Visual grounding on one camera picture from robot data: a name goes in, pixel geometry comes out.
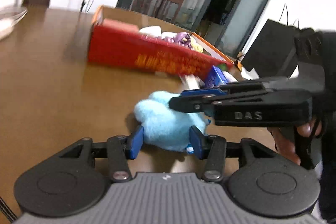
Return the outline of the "person's right hand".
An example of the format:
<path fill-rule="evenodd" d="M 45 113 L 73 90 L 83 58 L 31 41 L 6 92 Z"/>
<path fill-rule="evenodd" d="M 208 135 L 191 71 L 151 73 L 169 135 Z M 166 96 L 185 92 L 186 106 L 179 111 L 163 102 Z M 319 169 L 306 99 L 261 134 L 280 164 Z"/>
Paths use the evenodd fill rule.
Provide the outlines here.
<path fill-rule="evenodd" d="M 311 121 L 304 125 L 294 128 L 268 127 L 267 130 L 272 135 L 276 151 L 284 158 L 301 164 L 301 159 L 297 155 L 297 144 L 295 134 L 299 135 L 299 140 L 309 139 L 311 136 L 317 137 L 321 135 L 322 122 L 314 116 Z"/>

